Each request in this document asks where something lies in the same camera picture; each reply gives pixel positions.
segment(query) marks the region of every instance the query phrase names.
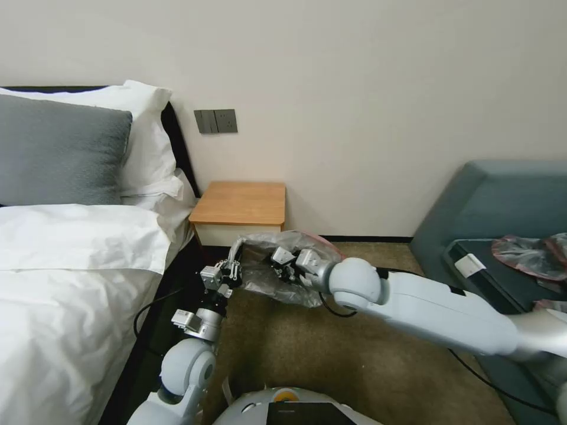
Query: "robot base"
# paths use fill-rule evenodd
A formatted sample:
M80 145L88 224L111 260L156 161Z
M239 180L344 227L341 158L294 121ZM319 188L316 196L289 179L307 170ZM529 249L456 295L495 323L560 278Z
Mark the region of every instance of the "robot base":
M328 395L301 388L267 388L247 393L232 403L213 425L275 425L288 421L300 425L311 423L313 417L321 419L322 414L331 415L328 423L337 425L380 425Z

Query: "carpet floor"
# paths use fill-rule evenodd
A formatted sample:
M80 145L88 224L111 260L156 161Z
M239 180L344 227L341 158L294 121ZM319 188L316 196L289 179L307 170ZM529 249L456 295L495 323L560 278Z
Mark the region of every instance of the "carpet floor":
M405 244L337 243L350 257L420 273ZM474 358L463 358L480 370ZM284 305L234 291L219 342L217 368L203 404L203 424L235 397L268 387L330 395L384 425L513 425L498 395L446 349L358 314L338 318L324 307Z

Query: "white wall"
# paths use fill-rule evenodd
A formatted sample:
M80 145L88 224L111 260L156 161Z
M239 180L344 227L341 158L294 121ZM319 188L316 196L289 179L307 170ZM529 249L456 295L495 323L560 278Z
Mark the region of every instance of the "white wall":
M563 0L19 0L0 85L175 90L197 179L288 185L289 227L410 236L472 158L567 159ZM193 109L235 108L201 136Z

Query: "light switch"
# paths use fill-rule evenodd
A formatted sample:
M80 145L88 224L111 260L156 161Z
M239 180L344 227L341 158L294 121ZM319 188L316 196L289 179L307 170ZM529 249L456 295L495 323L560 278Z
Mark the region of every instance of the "light switch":
M214 110L202 109L202 110L195 110L193 112L195 113L195 119L197 120L197 127L199 127L199 133L213 134L219 132L219 129L217 127L217 121L214 117Z
M201 134L238 133L234 109L199 109L193 112Z

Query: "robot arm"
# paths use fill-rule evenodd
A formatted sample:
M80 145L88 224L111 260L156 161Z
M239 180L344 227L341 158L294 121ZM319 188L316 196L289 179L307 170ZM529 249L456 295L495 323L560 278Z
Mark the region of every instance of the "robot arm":
M295 257L283 249L272 256L275 264ZM201 278L208 300L197 313L178 310L172 322L191 337L178 343L162 363L162 387L134 412L129 424L191 424L214 368L214 344L226 314L227 299L237 286L240 264L229 257L206 267ZM395 328L452 348L478 355L504 355L530 360L542 353L567 358L567 315L540 310L505 316L483 298L410 273L379 275L358 258L341 263L322 260L313 250L295 259L301 281L312 289L332 294L337 304L377 316ZM567 368L556 377L567 381ZM558 413L567 424L567 387L559 392Z
M381 277L358 258L333 264L303 250L296 265L315 289L332 294L337 304L410 334L477 355L547 360L543 370L559 387L556 410L567 424L567 314L537 310L502 315L471 292L410 273Z

